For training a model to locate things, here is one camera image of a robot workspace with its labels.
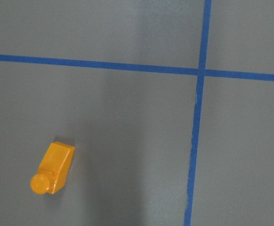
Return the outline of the orange trapezoid block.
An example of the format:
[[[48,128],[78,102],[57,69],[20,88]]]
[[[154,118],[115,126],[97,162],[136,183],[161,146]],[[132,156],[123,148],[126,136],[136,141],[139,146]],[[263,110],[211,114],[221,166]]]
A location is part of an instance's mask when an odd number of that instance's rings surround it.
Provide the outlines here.
[[[65,186],[75,146],[53,142],[49,145],[37,173],[30,181],[36,194],[55,194]]]

